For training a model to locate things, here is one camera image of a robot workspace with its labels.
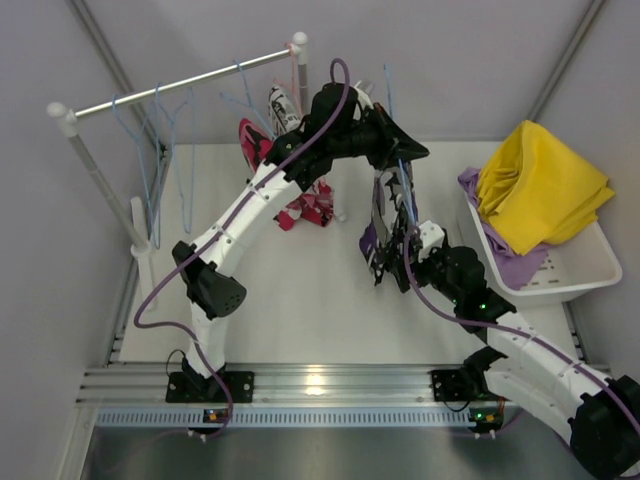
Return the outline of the grey black white camouflage trousers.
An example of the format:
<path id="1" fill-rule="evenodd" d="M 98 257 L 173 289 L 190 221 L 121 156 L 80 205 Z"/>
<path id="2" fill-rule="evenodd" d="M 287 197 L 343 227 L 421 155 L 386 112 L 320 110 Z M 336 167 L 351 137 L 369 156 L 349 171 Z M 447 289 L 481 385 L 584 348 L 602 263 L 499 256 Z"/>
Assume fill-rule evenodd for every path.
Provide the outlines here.
<path id="1" fill-rule="evenodd" d="M 379 285 L 391 274 L 401 293 L 409 290 L 403 263 L 403 242 L 417 221 L 413 170 L 409 162 L 374 172 L 370 222 L 359 239 L 359 249 Z"/>

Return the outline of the purple trousers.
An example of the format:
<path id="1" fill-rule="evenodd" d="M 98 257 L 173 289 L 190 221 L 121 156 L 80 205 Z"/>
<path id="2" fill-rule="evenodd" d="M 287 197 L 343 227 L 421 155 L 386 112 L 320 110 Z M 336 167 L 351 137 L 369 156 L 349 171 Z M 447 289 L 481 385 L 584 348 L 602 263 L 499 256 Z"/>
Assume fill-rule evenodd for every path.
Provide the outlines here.
<path id="1" fill-rule="evenodd" d="M 479 206 L 478 195 L 476 193 L 479 174 L 480 170 L 478 168 L 467 167 L 457 177 L 459 185 L 465 192 L 474 210 L 477 210 Z M 532 280 L 535 273 L 543 265 L 548 256 L 550 246 L 541 243 L 529 253 L 519 255 L 492 226 L 482 219 L 479 213 L 477 213 L 477 215 L 502 281 L 510 289 L 521 289 Z"/>

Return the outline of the yellow trousers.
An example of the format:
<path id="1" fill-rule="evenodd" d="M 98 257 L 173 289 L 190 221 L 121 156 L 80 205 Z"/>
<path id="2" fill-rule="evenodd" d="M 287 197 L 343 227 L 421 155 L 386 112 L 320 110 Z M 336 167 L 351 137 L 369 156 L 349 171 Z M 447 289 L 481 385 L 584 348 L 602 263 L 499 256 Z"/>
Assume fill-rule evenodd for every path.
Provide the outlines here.
<path id="1" fill-rule="evenodd" d="M 525 120 L 482 168 L 477 211 L 518 255 L 560 245 L 615 196 L 609 178 L 542 125 Z"/>

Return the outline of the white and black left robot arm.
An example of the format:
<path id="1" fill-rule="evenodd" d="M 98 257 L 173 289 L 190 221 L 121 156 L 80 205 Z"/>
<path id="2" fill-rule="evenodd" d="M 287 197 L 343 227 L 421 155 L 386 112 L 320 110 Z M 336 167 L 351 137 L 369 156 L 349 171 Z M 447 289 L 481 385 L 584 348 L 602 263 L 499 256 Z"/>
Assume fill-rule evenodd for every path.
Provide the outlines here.
<path id="1" fill-rule="evenodd" d="M 373 167 L 370 222 L 360 249 L 376 283 L 390 273 L 406 292 L 402 243 L 417 214 L 411 163 L 428 154 L 364 92 L 343 83 L 325 84 L 313 97 L 310 113 L 274 141 L 224 215 L 194 242 L 180 241 L 172 250 L 186 285 L 196 339 L 180 370 L 169 377 L 167 401 L 224 400 L 224 387 L 236 382 L 226 371 L 226 330 L 247 295 L 232 274 L 268 221 L 327 174 L 336 159 L 363 156 Z"/>

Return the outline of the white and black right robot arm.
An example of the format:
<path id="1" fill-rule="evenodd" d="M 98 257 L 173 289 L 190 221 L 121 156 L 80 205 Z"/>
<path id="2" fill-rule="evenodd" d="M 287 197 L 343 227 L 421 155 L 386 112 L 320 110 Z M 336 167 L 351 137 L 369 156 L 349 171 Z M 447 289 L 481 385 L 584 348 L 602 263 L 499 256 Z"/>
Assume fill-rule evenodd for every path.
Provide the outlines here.
<path id="1" fill-rule="evenodd" d="M 394 252 L 396 270 L 418 298 L 437 312 L 422 291 L 435 289 L 454 307 L 440 317 L 484 343 L 463 364 L 476 387 L 543 422 L 594 478 L 638 478 L 638 381 L 607 375 L 540 334 L 488 286 L 473 249 L 443 244 L 421 257 L 405 241 Z"/>

